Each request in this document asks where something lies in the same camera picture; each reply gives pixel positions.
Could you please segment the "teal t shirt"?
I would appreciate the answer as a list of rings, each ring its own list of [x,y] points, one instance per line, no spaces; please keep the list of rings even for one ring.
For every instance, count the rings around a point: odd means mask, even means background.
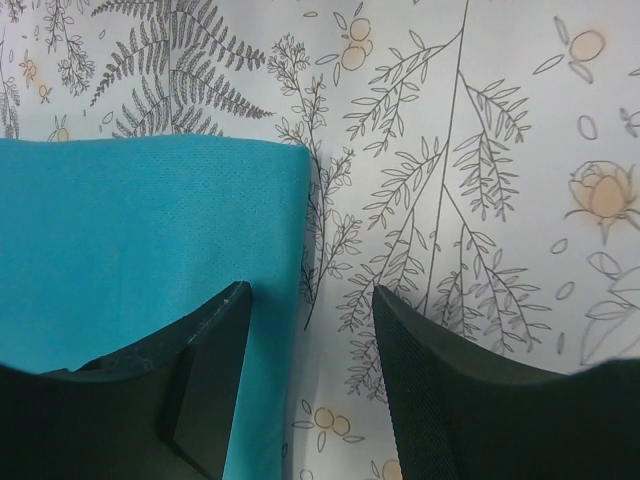
[[[1,360],[41,373],[245,281],[253,304],[224,475],[283,475],[310,154],[201,134],[1,143]]]

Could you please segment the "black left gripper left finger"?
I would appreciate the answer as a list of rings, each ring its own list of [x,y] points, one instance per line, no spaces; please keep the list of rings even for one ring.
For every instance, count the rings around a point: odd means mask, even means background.
[[[201,307],[80,369],[1,370],[5,479],[219,479],[252,290]]]

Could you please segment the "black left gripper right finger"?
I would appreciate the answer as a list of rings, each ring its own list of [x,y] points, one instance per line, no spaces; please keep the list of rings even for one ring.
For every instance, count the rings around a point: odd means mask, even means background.
[[[372,309],[404,478],[638,477],[637,361],[563,375],[465,340],[386,287]]]

